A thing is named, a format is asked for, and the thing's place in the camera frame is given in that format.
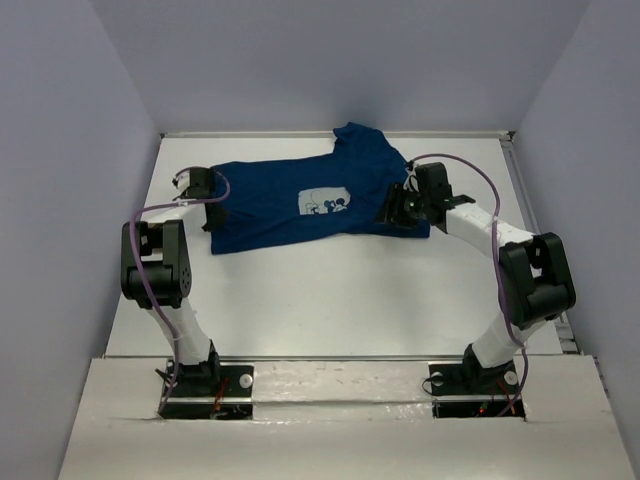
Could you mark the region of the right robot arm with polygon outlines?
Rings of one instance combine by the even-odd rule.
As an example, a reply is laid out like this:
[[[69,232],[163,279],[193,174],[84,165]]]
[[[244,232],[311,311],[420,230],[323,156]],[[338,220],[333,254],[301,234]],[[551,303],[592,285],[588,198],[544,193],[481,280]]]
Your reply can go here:
[[[517,398],[526,376],[516,373],[515,356],[576,303],[564,245],[554,233],[531,233],[500,220],[499,199],[487,211],[472,197],[455,194],[446,158],[427,154],[410,162],[408,180],[388,188],[376,220],[405,229],[425,221],[485,255],[493,265],[499,312],[460,362],[432,367],[423,387],[432,396],[464,396],[488,395],[503,385]]]

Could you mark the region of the blue printed t shirt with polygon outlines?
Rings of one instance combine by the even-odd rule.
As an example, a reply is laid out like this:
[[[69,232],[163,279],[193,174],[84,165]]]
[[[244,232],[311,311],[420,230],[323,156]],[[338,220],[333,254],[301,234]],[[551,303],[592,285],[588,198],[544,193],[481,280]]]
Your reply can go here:
[[[356,123],[333,134],[327,154],[216,166],[217,184],[229,195],[214,206],[223,217],[211,232],[212,254],[338,234],[429,237],[426,221],[406,229],[375,220],[389,187],[408,177],[405,159],[384,134]]]

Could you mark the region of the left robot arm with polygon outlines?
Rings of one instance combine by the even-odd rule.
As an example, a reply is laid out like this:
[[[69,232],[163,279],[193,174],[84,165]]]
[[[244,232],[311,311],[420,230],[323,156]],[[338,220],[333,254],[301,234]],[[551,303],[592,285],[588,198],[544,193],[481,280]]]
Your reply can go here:
[[[163,399],[212,396],[221,383],[219,354],[188,297],[193,275],[188,236],[209,228],[206,214],[230,194],[229,181],[209,167],[188,167],[172,179],[177,196],[138,210],[122,227],[122,295],[159,325],[173,353],[160,374]]]

